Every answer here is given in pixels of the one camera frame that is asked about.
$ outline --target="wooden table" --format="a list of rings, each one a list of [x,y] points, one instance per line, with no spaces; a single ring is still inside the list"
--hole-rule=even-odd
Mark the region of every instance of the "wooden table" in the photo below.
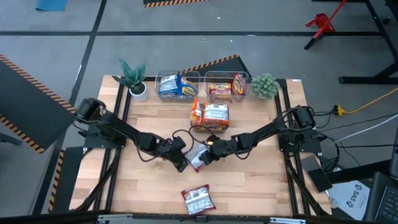
[[[190,127],[190,109],[192,103],[163,102],[154,91],[154,82],[147,82],[149,99],[145,102],[131,101],[127,122],[142,132],[156,133],[163,138],[171,138],[177,129]],[[306,105],[303,86],[300,80],[287,80],[290,103]],[[109,75],[104,76],[98,99],[103,101],[109,110],[114,108],[119,84]],[[119,117],[127,90],[124,90]],[[280,91],[282,110],[284,110],[283,93]],[[206,102],[204,90],[199,97]],[[260,100],[248,96],[242,103],[229,104],[230,127],[223,139],[231,135],[253,132],[270,123],[277,115],[274,100]],[[188,146],[191,139],[184,133],[179,134]],[[206,139],[209,134],[195,133],[199,139]],[[142,153],[145,159],[150,158]],[[301,153],[302,157],[310,154]],[[76,208],[88,196],[98,182],[104,149],[94,149],[81,162],[78,178],[72,196],[70,208]],[[331,213],[326,194],[318,194],[306,173],[305,183],[322,208]],[[258,144],[246,160],[234,155],[211,163],[199,173],[187,167],[182,173],[169,161],[155,159],[142,162],[137,156],[135,145],[127,141],[122,150],[121,160],[114,189],[112,212],[126,213],[174,213],[187,214],[187,208],[180,194],[204,184],[210,185],[210,195],[217,209],[209,215],[260,215],[291,216],[289,189],[283,155],[279,151],[277,136]],[[108,186],[105,186],[100,208],[104,208]],[[301,212],[302,200],[296,186],[298,207]]]

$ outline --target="succulent plant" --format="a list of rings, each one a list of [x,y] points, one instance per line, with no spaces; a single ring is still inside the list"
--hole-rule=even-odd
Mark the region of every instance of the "succulent plant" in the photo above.
[[[122,68],[124,77],[112,76],[117,82],[138,91],[142,81],[145,78],[145,64],[138,65],[134,70],[122,59],[119,59],[120,67]]]
[[[278,94],[279,83],[270,73],[265,73],[252,79],[251,90],[260,99],[271,99]]]

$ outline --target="yellow extension cord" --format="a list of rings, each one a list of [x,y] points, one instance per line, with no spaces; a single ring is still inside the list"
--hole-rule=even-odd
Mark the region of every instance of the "yellow extension cord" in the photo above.
[[[338,116],[342,116],[343,114],[353,114],[353,113],[356,113],[356,112],[360,111],[361,109],[363,109],[363,108],[365,108],[365,107],[367,107],[367,106],[369,106],[369,105],[375,103],[376,101],[378,101],[378,100],[380,100],[380,99],[383,99],[384,97],[393,94],[393,93],[394,93],[395,91],[397,91],[397,90],[398,90],[398,88],[393,89],[393,90],[390,91],[389,93],[386,93],[386,94],[380,96],[379,98],[377,98],[377,99],[375,99],[375,100],[372,100],[372,101],[370,101],[369,103],[366,103],[365,105],[363,105],[363,106],[361,106],[360,108],[358,108],[358,109],[356,109],[356,110],[353,110],[353,111],[346,111],[346,110],[344,110],[340,105],[338,105],[338,106],[337,106],[337,114],[338,114]]]

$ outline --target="red snack package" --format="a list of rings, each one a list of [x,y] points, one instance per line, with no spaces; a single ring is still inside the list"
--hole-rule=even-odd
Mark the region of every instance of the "red snack package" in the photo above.
[[[208,184],[189,191],[183,190],[181,195],[185,200],[189,215],[198,215],[204,211],[216,209],[210,198]]]
[[[241,73],[235,75],[234,81],[232,82],[232,90],[237,95],[244,95],[246,93],[247,83]]]

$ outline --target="white sign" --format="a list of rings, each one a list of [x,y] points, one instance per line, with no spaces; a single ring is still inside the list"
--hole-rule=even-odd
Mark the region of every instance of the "white sign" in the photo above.
[[[342,184],[333,184],[328,190],[333,204],[355,220],[362,220],[365,215],[370,188],[354,180]]]

